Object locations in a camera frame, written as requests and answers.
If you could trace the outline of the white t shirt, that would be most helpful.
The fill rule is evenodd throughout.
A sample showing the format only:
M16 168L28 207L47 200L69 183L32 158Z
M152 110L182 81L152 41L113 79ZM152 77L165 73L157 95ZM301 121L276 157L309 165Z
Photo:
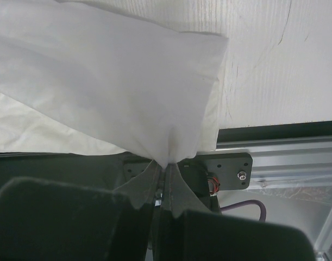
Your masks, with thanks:
M0 92L167 166L198 151L227 42L83 3L0 1Z

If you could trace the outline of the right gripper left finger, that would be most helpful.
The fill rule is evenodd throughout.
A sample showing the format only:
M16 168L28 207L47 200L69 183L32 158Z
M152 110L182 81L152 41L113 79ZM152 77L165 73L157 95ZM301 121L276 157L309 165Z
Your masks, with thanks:
M144 260L151 231L162 167L152 161L146 169L114 190L126 201L112 241L113 260Z

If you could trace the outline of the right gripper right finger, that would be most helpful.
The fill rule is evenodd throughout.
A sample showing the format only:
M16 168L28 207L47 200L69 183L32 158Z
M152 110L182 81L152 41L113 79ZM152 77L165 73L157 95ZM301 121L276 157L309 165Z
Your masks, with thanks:
M192 212L208 213L209 209L183 180L178 165L170 164L165 171L161 203L162 260L184 260Z

